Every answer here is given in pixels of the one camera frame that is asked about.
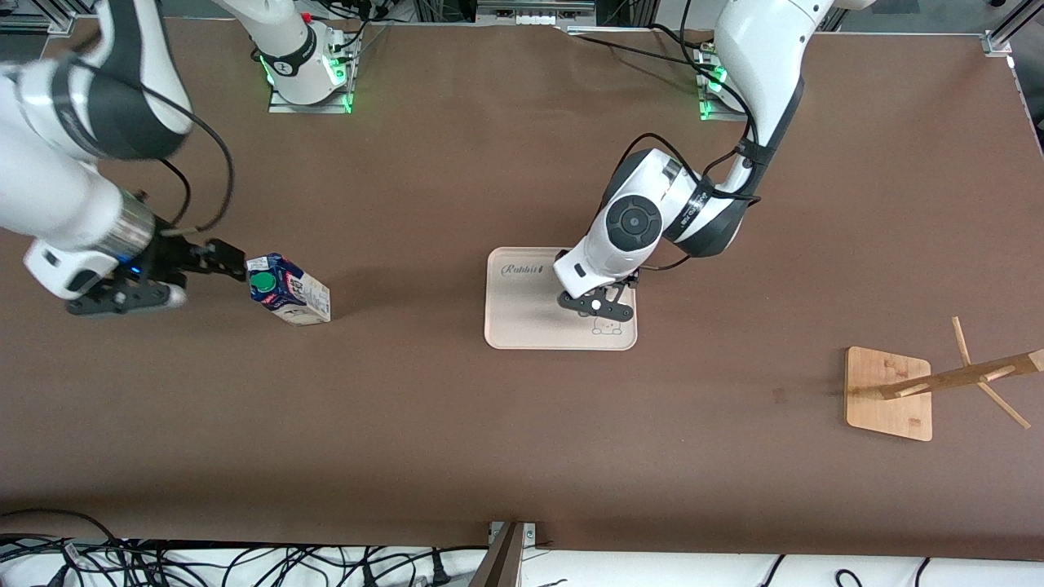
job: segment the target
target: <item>beige tray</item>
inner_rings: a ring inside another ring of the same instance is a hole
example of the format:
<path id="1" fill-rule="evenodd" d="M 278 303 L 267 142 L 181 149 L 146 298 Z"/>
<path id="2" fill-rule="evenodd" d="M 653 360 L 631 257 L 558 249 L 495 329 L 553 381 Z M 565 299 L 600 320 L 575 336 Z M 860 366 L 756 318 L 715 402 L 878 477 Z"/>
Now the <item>beige tray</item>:
<path id="1" fill-rule="evenodd" d="M 620 301 L 635 318 L 619 323 L 559 307 L 551 264 L 560 248 L 502 246 L 485 266 L 485 342 L 495 349 L 625 351 L 638 341 L 635 290 Z"/>

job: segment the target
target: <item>milk carton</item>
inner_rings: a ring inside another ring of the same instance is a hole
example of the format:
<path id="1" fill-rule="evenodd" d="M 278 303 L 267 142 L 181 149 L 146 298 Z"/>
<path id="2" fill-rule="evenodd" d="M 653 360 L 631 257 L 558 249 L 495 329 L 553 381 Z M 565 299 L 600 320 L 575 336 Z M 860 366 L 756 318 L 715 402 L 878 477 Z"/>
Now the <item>milk carton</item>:
<path id="1" fill-rule="evenodd" d="M 278 253 L 246 261 L 251 298 L 294 326 L 330 322 L 330 289 Z"/>

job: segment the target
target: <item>green led light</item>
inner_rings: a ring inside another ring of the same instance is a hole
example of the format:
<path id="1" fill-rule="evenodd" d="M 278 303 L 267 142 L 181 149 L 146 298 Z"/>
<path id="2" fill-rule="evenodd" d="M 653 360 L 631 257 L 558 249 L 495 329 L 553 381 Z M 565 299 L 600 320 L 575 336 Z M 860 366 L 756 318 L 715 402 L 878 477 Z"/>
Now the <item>green led light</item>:
<path id="1" fill-rule="evenodd" d="M 725 68 L 721 67 L 721 66 L 715 67 L 714 71 L 712 73 L 713 73 L 714 77 L 717 77 L 718 81 L 725 81 L 726 76 L 729 75 L 729 72 L 726 71 Z M 714 81 L 711 81 L 710 84 L 708 84 L 707 87 L 710 88 L 712 92 L 720 92 L 721 91 L 721 85 L 717 84 L 717 83 L 714 83 Z"/>
<path id="2" fill-rule="evenodd" d="M 272 88 L 275 88 L 276 87 L 276 83 L 271 80 L 271 72 L 268 71 L 268 65 L 262 61 L 261 62 L 261 68 L 264 69 L 264 77 L 265 77 L 265 79 L 268 80 L 268 85 L 271 86 Z"/>
<path id="3" fill-rule="evenodd" d="M 323 67 L 326 68 L 327 74 L 330 75 L 330 81 L 335 86 L 339 86 L 342 83 L 342 77 L 345 77 L 345 70 L 337 64 L 334 60 L 323 55 Z"/>

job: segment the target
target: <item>green bottle cap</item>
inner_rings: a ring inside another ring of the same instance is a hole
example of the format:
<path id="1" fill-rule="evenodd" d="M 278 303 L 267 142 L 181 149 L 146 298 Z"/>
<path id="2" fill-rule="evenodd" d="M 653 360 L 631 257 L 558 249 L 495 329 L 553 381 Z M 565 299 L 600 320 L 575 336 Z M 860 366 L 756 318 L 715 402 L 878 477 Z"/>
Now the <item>green bottle cap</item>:
<path id="1" fill-rule="evenodd" d="M 251 286 L 262 294 L 276 288 L 276 276 L 270 273 L 259 273 L 251 276 Z"/>

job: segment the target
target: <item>brown table surface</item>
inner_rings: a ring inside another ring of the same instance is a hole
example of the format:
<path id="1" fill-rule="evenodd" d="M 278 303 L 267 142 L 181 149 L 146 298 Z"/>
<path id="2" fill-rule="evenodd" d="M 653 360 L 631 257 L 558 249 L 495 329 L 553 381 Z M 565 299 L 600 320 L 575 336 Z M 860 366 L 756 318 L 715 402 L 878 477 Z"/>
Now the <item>brown table surface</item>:
<path id="1" fill-rule="evenodd" d="M 166 538 L 452 544 L 516 518 L 562 548 L 1044 551 L 1044 378 L 996 384 L 1027 431 L 974 389 L 936 394 L 930 443 L 843 421 L 849 346 L 953 368 L 959 315 L 973 358 L 1044 347 L 1044 166 L 974 37 L 815 36 L 736 242 L 644 277 L 634 349 L 570 353 L 487 346 L 487 256 L 574 244 L 642 132 L 701 167 L 731 148 L 689 71 L 546 27 L 403 26 L 351 116 L 268 115 L 237 23 L 169 29 L 240 172 L 214 236 L 296 261 L 336 320 L 290 327 L 223 277 L 175 312 L 73 318 L 3 234 L 3 509 Z M 196 132 L 174 161 L 209 217 L 218 151 Z M 104 171 L 176 209 L 158 164 Z"/>

